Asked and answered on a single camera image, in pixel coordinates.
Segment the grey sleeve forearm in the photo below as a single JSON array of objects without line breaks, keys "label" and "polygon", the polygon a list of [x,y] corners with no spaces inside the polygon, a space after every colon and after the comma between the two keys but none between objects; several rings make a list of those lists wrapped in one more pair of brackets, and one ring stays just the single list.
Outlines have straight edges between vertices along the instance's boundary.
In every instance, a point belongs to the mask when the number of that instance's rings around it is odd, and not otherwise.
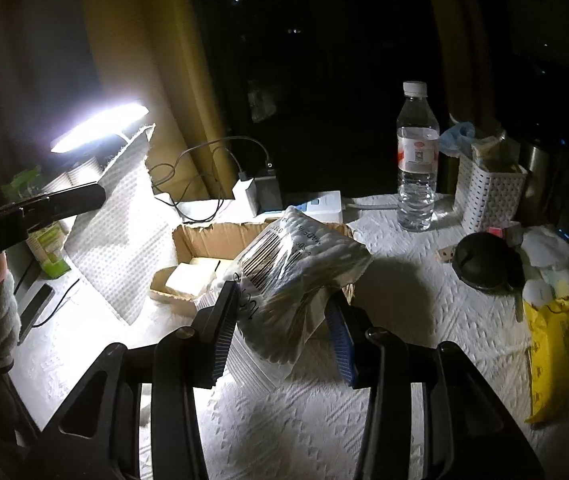
[{"label": "grey sleeve forearm", "polygon": [[10,370],[13,350],[18,346],[21,319],[14,296],[14,278],[11,272],[0,283],[0,370]]}]

